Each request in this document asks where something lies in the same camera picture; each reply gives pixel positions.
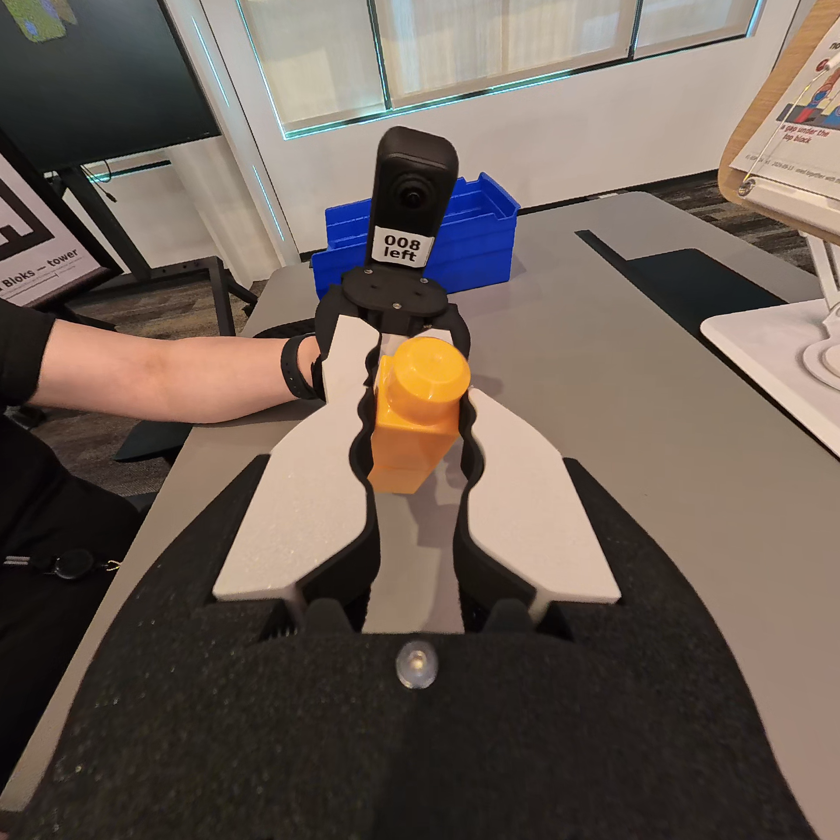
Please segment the orange mega block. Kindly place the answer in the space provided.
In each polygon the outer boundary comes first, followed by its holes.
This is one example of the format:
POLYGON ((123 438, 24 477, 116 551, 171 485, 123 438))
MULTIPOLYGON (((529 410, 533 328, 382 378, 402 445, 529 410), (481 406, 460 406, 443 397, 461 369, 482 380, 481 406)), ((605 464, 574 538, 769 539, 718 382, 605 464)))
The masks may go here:
POLYGON ((368 475, 368 480, 375 492, 412 495, 419 490, 435 469, 435 466, 428 465, 394 467, 374 464, 368 475))
POLYGON ((371 448, 374 464, 437 467, 459 435, 470 385, 466 357, 450 342, 419 335, 380 360, 371 448))

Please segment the blue plastic bin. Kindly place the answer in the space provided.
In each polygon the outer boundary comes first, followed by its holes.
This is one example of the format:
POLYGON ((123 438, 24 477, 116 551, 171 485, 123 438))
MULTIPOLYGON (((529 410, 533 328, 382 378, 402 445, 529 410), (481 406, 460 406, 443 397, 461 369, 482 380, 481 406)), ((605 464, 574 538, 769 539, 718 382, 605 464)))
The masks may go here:
MULTIPOLYGON (((508 281, 519 208, 487 173, 473 182, 459 177, 426 274, 448 294, 508 281)), ((328 247, 311 257, 318 298, 363 264, 370 214, 370 198, 325 210, 328 247)))

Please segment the person's left forearm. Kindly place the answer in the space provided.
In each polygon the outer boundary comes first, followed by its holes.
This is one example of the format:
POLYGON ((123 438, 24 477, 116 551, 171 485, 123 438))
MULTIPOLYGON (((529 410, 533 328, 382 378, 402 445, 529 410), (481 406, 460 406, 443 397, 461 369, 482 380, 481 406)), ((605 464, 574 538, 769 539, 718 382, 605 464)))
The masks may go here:
POLYGON ((27 403, 158 422, 217 424, 290 402, 286 339, 162 340, 59 321, 27 403))

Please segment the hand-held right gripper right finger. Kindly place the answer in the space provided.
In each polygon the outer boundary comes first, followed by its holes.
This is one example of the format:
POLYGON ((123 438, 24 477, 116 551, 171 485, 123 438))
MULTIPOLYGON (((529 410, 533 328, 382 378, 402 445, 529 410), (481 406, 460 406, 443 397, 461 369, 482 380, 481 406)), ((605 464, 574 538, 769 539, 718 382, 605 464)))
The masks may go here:
POLYGON ((465 625, 503 600, 532 624, 553 603, 616 605, 622 594, 560 451, 476 387, 459 405, 466 484, 453 535, 465 625))

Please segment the white document stand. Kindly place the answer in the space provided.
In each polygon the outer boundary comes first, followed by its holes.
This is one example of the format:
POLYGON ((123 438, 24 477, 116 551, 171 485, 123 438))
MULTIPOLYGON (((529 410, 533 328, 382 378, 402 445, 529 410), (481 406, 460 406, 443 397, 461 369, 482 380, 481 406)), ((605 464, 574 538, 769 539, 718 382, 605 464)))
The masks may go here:
POLYGON ((839 455, 839 247, 805 235, 822 297, 722 314, 706 339, 839 455))

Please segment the person's black clothing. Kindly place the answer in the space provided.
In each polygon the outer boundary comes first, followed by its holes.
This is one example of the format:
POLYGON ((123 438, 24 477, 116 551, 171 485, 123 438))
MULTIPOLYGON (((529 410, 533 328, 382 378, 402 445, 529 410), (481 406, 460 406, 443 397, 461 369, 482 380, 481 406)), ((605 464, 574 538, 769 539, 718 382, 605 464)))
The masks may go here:
MULTIPOLYGON (((38 561, 86 550, 122 560, 142 522, 128 500, 73 476, 41 439, 5 415, 35 395, 55 318, 2 301, 1 550, 38 561)), ((25 750, 105 596, 113 573, 64 581, 1 572, 1 778, 25 750)))

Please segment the black badge reel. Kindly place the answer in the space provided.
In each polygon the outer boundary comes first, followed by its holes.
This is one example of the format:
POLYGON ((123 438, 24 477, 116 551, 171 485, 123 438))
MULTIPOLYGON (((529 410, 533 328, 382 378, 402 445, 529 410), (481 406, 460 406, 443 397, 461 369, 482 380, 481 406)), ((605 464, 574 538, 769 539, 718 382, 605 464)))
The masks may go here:
POLYGON ((88 549, 71 549, 63 553, 9 554, 1 562, 2 570, 51 575, 68 582, 81 581, 96 573, 116 573, 121 566, 121 560, 105 559, 88 549))

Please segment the large black monitor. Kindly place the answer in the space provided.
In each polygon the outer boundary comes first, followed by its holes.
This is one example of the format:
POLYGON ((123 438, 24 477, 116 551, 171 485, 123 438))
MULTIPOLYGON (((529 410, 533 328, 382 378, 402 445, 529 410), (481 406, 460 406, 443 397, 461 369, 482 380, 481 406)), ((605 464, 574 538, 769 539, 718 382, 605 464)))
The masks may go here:
POLYGON ((1 127, 41 172, 221 134, 157 1, 1 2, 1 127))

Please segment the marker sign board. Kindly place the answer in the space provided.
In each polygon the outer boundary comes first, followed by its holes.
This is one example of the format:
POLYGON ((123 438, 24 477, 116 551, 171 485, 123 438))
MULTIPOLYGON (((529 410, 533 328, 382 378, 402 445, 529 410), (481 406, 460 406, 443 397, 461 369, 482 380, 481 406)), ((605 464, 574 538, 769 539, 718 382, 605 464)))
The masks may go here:
POLYGON ((1 132, 1 298, 48 309, 121 274, 96 236, 1 132))

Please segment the large window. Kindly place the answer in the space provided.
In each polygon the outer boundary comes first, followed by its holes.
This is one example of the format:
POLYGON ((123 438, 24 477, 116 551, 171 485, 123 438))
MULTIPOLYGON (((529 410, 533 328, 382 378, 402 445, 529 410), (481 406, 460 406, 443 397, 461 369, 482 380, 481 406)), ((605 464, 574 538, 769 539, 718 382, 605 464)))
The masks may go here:
POLYGON ((748 36, 761 2, 245 1, 285 134, 748 36))

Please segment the black wrist band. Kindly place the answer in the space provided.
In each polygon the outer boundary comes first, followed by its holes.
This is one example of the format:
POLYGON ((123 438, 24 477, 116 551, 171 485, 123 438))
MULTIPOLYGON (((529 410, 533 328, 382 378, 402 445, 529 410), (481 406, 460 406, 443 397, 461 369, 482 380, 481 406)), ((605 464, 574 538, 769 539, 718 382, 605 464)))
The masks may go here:
POLYGON ((307 333, 289 338, 283 346, 280 356, 280 370, 284 382, 292 397, 299 400, 326 400, 322 378, 322 356, 315 333, 307 333), (318 354, 309 366, 301 366, 299 351, 301 345, 312 339, 318 354))

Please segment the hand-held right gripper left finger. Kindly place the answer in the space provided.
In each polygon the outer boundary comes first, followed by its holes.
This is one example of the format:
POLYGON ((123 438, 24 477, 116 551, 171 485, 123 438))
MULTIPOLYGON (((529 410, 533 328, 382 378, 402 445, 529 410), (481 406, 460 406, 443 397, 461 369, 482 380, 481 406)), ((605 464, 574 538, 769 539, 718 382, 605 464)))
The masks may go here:
POLYGON ((371 437, 375 395, 352 387, 271 450, 213 585, 219 602, 281 600, 302 618, 333 599, 365 623, 382 562, 371 437))

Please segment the black monitor stand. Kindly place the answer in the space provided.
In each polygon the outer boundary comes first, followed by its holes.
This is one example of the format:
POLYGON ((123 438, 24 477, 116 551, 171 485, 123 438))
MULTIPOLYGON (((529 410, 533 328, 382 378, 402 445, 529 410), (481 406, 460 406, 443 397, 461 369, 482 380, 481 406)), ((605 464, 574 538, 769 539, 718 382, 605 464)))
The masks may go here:
POLYGON ((116 291, 128 293, 205 281, 212 292, 217 327, 223 336, 235 335, 231 298, 237 298, 245 304, 246 316, 253 313, 258 301, 257 295, 238 284, 222 259, 217 256, 152 267, 98 193, 97 187, 88 178, 82 166, 58 169, 55 174, 47 175, 45 180, 58 197, 70 192, 76 198, 81 209, 93 222, 94 228, 103 235, 105 241, 126 265, 128 272, 122 273, 115 280, 116 291))

